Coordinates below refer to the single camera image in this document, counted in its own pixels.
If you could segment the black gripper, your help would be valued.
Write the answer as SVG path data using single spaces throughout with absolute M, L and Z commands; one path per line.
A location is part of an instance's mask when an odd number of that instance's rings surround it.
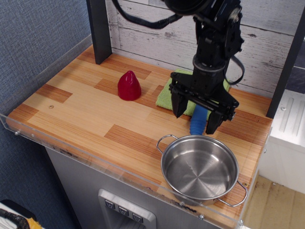
M 239 80 L 228 80 L 225 67 L 216 70 L 195 67 L 192 75 L 173 72 L 171 78 L 171 100 L 176 118 L 184 114 L 189 100 L 211 111 L 205 131 L 207 135 L 214 134 L 223 121 L 234 118 L 239 103 L 224 89 L 223 82 L 226 80 L 229 85 L 235 85 Z

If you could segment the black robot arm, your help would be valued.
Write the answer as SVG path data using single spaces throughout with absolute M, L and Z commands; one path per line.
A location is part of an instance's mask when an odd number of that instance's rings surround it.
M 167 0 L 166 6 L 179 16 L 192 15 L 195 21 L 197 51 L 191 75 L 173 72 L 169 86 L 173 113 L 180 117 L 188 101 L 211 113 L 206 133 L 213 134 L 223 121 L 232 120 L 239 103 L 224 88 L 230 61 L 243 69 L 235 57 L 241 51 L 239 0 Z

